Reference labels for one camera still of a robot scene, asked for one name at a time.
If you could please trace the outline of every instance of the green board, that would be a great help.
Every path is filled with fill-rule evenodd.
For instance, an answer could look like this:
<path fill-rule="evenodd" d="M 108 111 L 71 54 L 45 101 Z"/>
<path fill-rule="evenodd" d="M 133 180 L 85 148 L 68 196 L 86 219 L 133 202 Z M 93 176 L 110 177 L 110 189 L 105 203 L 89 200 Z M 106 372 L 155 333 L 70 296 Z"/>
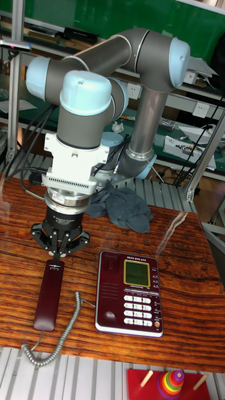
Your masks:
<path fill-rule="evenodd" d="M 13 0 L 0 0 L 11 13 Z M 175 0 L 26 0 L 25 15 L 58 26 L 76 26 L 102 38 L 125 29 L 163 30 L 189 43 L 191 55 L 211 60 L 225 16 Z"/>

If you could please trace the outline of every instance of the electronic equipment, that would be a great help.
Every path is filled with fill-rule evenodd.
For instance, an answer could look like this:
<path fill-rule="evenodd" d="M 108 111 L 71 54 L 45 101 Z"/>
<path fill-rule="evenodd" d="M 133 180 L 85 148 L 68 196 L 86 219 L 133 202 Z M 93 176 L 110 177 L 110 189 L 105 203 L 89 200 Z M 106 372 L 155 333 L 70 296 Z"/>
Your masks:
<path fill-rule="evenodd" d="M 65 27 L 64 37 L 69 39 L 77 39 L 90 44 L 96 44 L 99 35 L 92 32 L 87 32 L 82 29 L 76 29 L 75 27 Z"/>
<path fill-rule="evenodd" d="M 0 39 L 0 48 L 16 51 L 31 51 L 30 43 L 21 43 L 12 40 Z"/>
<path fill-rule="evenodd" d="M 100 253 L 95 326 L 109 333 L 163 335 L 158 262 L 154 258 Z"/>

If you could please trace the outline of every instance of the wooden peg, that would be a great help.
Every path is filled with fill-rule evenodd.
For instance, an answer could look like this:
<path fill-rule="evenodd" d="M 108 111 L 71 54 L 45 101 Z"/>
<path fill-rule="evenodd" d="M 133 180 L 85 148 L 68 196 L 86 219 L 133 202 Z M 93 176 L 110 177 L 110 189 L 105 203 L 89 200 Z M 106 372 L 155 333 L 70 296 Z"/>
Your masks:
<path fill-rule="evenodd" d="M 203 382 L 208 378 L 209 374 L 204 374 L 201 379 L 194 385 L 193 390 L 197 390 Z"/>
<path fill-rule="evenodd" d="M 153 375 L 153 371 L 151 371 L 151 370 L 148 371 L 147 375 L 142 380 L 142 383 L 141 383 L 142 388 L 146 385 L 147 381 L 151 378 L 152 375 Z"/>

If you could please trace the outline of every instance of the cable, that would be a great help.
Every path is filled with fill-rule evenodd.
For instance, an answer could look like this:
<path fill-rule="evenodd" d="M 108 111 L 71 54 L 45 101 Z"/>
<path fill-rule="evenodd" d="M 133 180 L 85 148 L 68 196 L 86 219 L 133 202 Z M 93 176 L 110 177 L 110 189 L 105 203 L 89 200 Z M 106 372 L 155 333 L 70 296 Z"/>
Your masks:
<path fill-rule="evenodd" d="M 75 312 L 73 313 L 69 324 L 67 325 L 62 336 L 60 337 L 55 350 L 52 352 L 52 354 L 50 354 L 50 356 L 48 356 L 46 359 L 39 359 L 37 357 L 34 357 L 34 354 L 33 354 L 32 350 L 30 349 L 30 347 L 28 346 L 28 344 L 22 345 L 21 349 L 24 351 L 24 353 L 27 356 L 27 358 L 29 359 L 30 363 L 32 365 L 35 365 L 36 368 L 44 367 L 44 366 L 50 364 L 51 362 L 53 362 L 56 359 L 56 357 L 61 352 L 64 342 L 65 342 L 68 334 L 71 332 L 71 329 L 73 328 L 73 325 L 74 325 L 76 319 L 78 318 L 79 312 L 81 310 L 82 300 L 81 300 L 80 292 L 75 293 L 75 298 L 76 298 Z"/>
<path fill-rule="evenodd" d="M 44 118 L 37 124 L 37 126 L 34 128 L 34 130 L 32 131 L 32 133 L 29 135 L 29 137 L 26 138 L 26 135 L 27 135 L 27 133 L 28 133 L 30 127 L 36 122 L 36 120 L 37 120 L 38 118 L 40 118 L 42 115 L 44 115 L 46 112 L 48 112 L 48 111 L 51 109 L 52 106 L 53 106 L 53 105 L 50 104 L 45 110 L 42 110 L 42 111 L 41 111 L 37 116 L 35 116 L 35 117 L 32 119 L 32 121 L 27 125 L 27 128 L 25 129 L 25 132 L 24 132 L 24 137 L 23 137 L 23 140 L 22 140 L 22 146 L 21 146 L 21 148 L 18 150 L 18 152 L 14 155 L 13 159 L 11 160 L 11 162 L 9 163 L 9 165 L 7 166 L 7 169 L 6 169 L 6 177 L 8 176 L 9 171 L 10 171 L 10 169 L 12 168 L 12 165 L 14 164 L 14 162 L 16 161 L 16 159 L 18 158 L 18 156 L 20 155 L 21 151 L 24 151 L 24 154 L 26 155 L 26 150 L 25 150 L 26 143 L 27 143 L 27 141 L 30 139 L 30 137 L 33 135 L 33 133 L 36 132 L 36 129 L 37 129 L 37 128 L 41 125 L 41 123 L 44 121 Z"/>
<path fill-rule="evenodd" d="M 212 116 L 211 116 L 209 122 L 207 123 L 207 125 L 206 125 L 205 128 L 203 129 L 201 135 L 199 136 L 198 140 L 197 140 L 196 143 L 194 144 L 194 146 L 193 146 L 193 148 L 192 148 L 192 150 L 191 150 L 191 152 L 190 152 L 188 158 L 186 159 L 186 162 L 184 163 L 182 169 L 180 170 L 179 174 L 177 175 L 175 181 L 173 182 L 173 185 L 178 186 L 181 182 L 183 182 L 183 181 L 185 180 L 186 176 L 188 176 L 188 174 L 190 173 L 190 171 L 191 171 L 193 168 L 195 168 L 195 167 L 197 166 L 198 161 L 200 160 L 200 158 L 202 157 L 203 154 L 201 154 L 201 155 L 199 156 L 199 158 L 197 159 L 197 161 L 194 163 L 194 165 L 191 166 L 191 167 L 189 168 L 189 171 L 187 172 L 187 174 L 184 175 L 184 178 L 182 179 L 182 181 L 179 179 L 179 177 L 181 176 L 182 172 L 184 171 L 184 168 L 187 166 L 188 161 L 190 160 L 191 156 L 193 155 L 193 152 L 194 152 L 196 146 L 198 145 L 198 142 L 199 142 L 200 139 L 202 138 L 202 136 L 203 136 L 204 132 L 206 131 L 207 127 L 211 124 L 211 121 L 213 120 L 213 117 L 214 117 L 216 111 L 218 110 L 219 105 L 222 103 L 223 98 L 224 98 L 224 96 L 222 96 L 221 99 L 218 101 L 218 104 L 217 104 L 217 106 L 216 106 L 216 108 L 215 108 L 215 110 L 214 110 L 214 112 L 213 112 L 213 114 L 212 114 Z"/>
<path fill-rule="evenodd" d="M 93 172 L 93 174 L 92 174 L 92 176 L 95 176 L 99 171 L 100 171 L 100 169 L 102 169 L 106 164 L 109 164 L 112 160 L 113 160 L 113 157 L 115 156 L 115 154 L 121 149 L 121 148 L 123 148 L 129 141 L 130 141 L 131 139 L 130 139 L 130 137 L 129 137 L 129 139 L 124 139 L 124 141 L 122 142 L 122 143 L 119 143 L 118 145 L 117 145 L 117 147 L 112 151 L 112 153 L 110 154 L 110 157 L 109 157 L 109 159 L 107 160 L 107 162 L 104 164 L 104 163 L 102 163 L 102 164 L 100 164 L 100 166 Z"/>
<path fill-rule="evenodd" d="M 27 153 L 26 153 L 26 156 L 25 156 L 24 161 L 23 161 L 23 164 L 22 164 L 21 173 L 20 173 L 20 183 L 21 183 L 22 188 L 23 188 L 27 193 L 31 194 L 31 195 L 34 196 L 34 197 L 37 197 L 37 198 L 39 198 L 39 199 L 42 199 L 42 200 L 44 200 L 44 198 L 43 198 L 42 196 L 39 196 L 38 194 L 33 193 L 32 191 L 28 190 L 28 189 L 25 187 L 25 185 L 24 185 L 24 183 L 23 183 L 23 172 L 24 172 L 24 167 L 25 167 L 25 165 L 26 165 L 26 162 L 27 162 L 27 160 L 28 160 L 28 156 L 29 156 L 29 154 L 30 154 L 30 152 L 31 152 L 31 150 L 32 150 L 32 148 L 33 148 L 33 146 L 35 145 L 36 141 L 38 140 L 38 137 L 39 137 L 39 135 L 41 134 L 41 131 L 43 130 L 43 128 L 44 128 L 44 126 L 45 126 L 45 124 L 46 124 L 46 122 L 47 122 L 49 116 L 50 116 L 51 113 L 56 109 L 56 107 L 57 107 L 57 106 L 52 105 L 50 111 L 49 111 L 48 114 L 47 114 L 47 116 L 44 118 L 44 121 L 43 121 L 43 123 L 42 123 L 42 125 L 41 125 L 41 127 L 40 127 L 40 129 L 39 129 L 39 131 L 38 131 L 38 133 L 36 134 L 36 137 L 34 138 L 32 144 L 31 144 L 30 147 L 29 147 L 29 150 L 28 150 Z"/>
<path fill-rule="evenodd" d="M 38 168 L 38 167 L 23 167 L 23 168 L 15 169 L 15 171 L 13 171 L 10 175 L 7 176 L 7 178 L 5 178 L 5 181 L 12 178 L 14 175 L 16 175 L 17 173 L 20 173 L 21 171 L 34 171 L 34 172 L 38 172 L 38 173 L 46 173 L 47 169 Z"/>

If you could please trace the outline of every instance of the telephone button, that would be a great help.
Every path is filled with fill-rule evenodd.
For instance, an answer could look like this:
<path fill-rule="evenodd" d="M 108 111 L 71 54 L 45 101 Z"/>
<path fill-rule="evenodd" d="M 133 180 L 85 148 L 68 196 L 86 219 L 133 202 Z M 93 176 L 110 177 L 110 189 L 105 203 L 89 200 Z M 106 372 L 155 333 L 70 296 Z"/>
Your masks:
<path fill-rule="evenodd" d="M 126 301 L 133 301 L 133 296 L 124 296 L 124 300 Z"/>
<path fill-rule="evenodd" d="M 152 318 L 152 314 L 150 314 L 150 312 L 144 312 L 144 313 L 143 313 L 143 318 L 149 318 L 149 319 L 151 319 L 151 318 Z"/>
<path fill-rule="evenodd" d="M 133 308 L 133 304 L 131 302 L 125 302 L 124 307 L 125 308 Z"/>
<path fill-rule="evenodd" d="M 134 325 L 143 325 L 143 320 L 142 319 L 135 319 L 134 320 Z"/>
<path fill-rule="evenodd" d="M 148 299 L 148 298 L 146 298 L 146 297 L 144 297 L 144 298 L 142 299 L 142 302 L 145 303 L 145 304 L 150 304 L 150 303 L 151 303 L 151 300 Z"/>
<path fill-rule="evenodd" d="M 125 310 L 124 315 L 126 315 L 127 317 L 133 317 L 133 312 L 129 311 L 129 310 Z"/>
<path fill-rule="evenodd" d="M 134 311 L 134 317 L 142 318 L 143 314 L 140 311 Z"/>
<path fill-rule="evenodd" d="M 144 322 L 144 326 L 153 326 L 152 321 L 143 321 Z"/>
<path fill-rule="evenodd" d="M 141 303 L 142 299 L 141 299 L 141 297 L 134 297 L 134 301 L 136 303 Z"/>
<path fill-rule="evenodd" d="M 134 320 L 132 318 L 124 318 L 124 323 L 125 324 L 129 324 L 129 325 L 133 325 L 134 324 Z"/>
<path fill-rule="evenodd" d="M 134 310 L 142 310 L 141 304 L 134 304 Z"/>
<path fill-rule="evenodd" d="M 143 311 L 151 311 L 151 306 L 143 306 Z"/>

